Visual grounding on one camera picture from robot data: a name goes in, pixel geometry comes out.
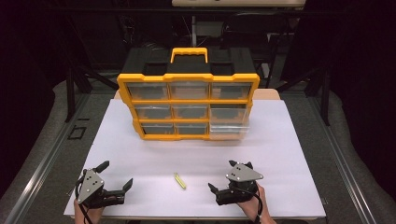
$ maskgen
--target small yellow object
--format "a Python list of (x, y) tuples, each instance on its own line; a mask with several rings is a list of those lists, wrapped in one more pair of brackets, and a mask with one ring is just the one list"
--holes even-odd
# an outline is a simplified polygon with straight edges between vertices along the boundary
[(175, 180), (177, 181), (177, 183), (183, 188), (186, 189), (186, 184), (183, 182), (183, 180), (180, 179), (180, 176), (178, 176), (177, 173), (175, 173)]

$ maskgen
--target plastic drawer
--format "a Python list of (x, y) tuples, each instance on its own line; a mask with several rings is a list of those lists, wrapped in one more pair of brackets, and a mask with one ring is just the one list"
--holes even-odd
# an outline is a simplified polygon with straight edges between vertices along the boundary
[(140, 119), (170, 119), (170, 105), (135, 105), (137, 116)]
[(173, 123), (141, 123), (145, 134), (174, 134)]
[(245, 137), (249, 126), (246, 123), (210, 123), (209, 138), (214, 140), (237, 140)]
[(205, 119), (207, 105), (172, 105), (175, 119)]
[(171, 82), (169, 85), (172, 99), (198, 100), (208, 98), (209, 84), (207, 82), (176, 81)]
[(129, 82), (129, 93), (134, 100), (167, 100), (168, 90), (163, 82)]
[(250, 82), (214, 82), (211, 99), (247, 99), (251, 85)]
[(207, 123), (176, 123), (178, 134), (206, 134)]
[(231, 119), (233, 122), (243, 122), (247, 114), (246, 105), (210, 105), (210, 119), (214, 121)]

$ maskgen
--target dark background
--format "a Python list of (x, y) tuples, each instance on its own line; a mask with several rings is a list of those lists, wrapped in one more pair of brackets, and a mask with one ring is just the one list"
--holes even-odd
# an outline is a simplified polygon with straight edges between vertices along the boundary
[[(41, 10), (43, 5), (148, 7), (150, 4), (170, 7), (171, 1), (70, 0), (56, 4), (3, 1), (0, 5), (1, 102), (4, 102), (1, 195), (40, 134), (53, 105), (52, 88), (65, 80), (72, 63), (96, 71), (120, 70), (128, 48), (142, 42), (171, 47), (175, 35), (183, 33), (177, 28), (180, 20), (171, 16), (134, 17), (138, 23), (112, 15), (68, 18)], [(305, 11), (347, 10), (353, 16), (341, 20), (301, 18), (282, 73), (282, 79), (292, 80), (331, 62), (331, 89), (343, 102), (352, 143), (376, 181), (394, 199), (395, 8), (391, 0), (307, 0)]]

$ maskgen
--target human hand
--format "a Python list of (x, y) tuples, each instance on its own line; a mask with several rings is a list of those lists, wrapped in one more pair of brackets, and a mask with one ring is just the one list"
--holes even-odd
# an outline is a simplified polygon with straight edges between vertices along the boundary
[[(100, 218), (102, 217), (103, 211), (105, 210), (104, 207), (101, 208), (95, 208), (95, 209), (88, 209), (84, 205), (82, 205), (85, 211), (88, 214), (88, 217), (90, 218), (92, 224), (97, 224), (100, 221)], [(82, 213), (81, 209), (79, 208), (77, 200), (74, 200), (74, 207), (75, 207), (75, 223), (76, 224), (85, 224), (85, 217), (84, 214)]]
[[(260, 222), (261, 224), (276, 224), (276, 222), (271, 218), (268, 211), (267, 201), (265, 199), (265, 190), (261, 185), (259, 185), (259, 183), (256, 182), (256, 184), (257, 188), (259, 189), (257, 193), (262, 200), (262, 217), (260, 219)], [(259, 200), (256, 197), (252, 197), (250, 201), (238, 203), (238, 205), (242, 209), (242, 211), (244, 211), (247, 217), (254, 222), (256, 216), (258, 215), (257, 212), (259, 210)]]

